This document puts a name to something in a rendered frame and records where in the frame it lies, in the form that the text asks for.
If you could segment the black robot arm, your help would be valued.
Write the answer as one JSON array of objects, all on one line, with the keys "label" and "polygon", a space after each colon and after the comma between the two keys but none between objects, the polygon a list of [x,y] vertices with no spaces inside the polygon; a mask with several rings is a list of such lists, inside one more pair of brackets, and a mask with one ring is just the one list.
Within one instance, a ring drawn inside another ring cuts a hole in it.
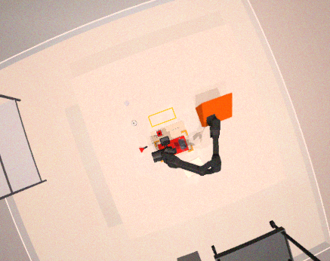
[{"label": "black robot arm", "polygon": [[[212,138],[212,150],[213,155],[211,160],[205,162],[202,165],[196,165],[179,159],[176,155],[176,148],[167,147],[165,151],[163,149],[151,152],[154,163],[158,161],[164,161],[169,168],[188,170],[196,173],[200,176],[218,173],[221,171],[221,156],[219,154],[219,136],[221,130],[221,120],[212,114],[208,117],[207,124],[209,126],[209,138]],[[210,168],[211,167],[211,168]]]}]

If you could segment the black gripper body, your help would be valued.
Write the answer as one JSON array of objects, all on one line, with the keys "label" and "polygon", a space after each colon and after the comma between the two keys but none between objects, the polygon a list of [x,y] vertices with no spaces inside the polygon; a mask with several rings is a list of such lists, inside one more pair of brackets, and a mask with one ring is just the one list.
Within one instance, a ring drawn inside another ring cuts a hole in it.
[{"label": "black gripper body", "polygon": [[[167,148],[167,147],[170,147],[170,148],[172,148],[172,146],[168,146],[167,144],[168,144],[168,142],[170,142],[170,140],[169,140],[169,137],[168,136],[166,136],[166,137],[163,137],[163,138],[160,138],[159,139],[160,140],[160,143],[161,143],[161,145],[163,145],[164,147],[165,147],[165,149]],[[163,151],[165,151],[165,149],[163,149]]]}]

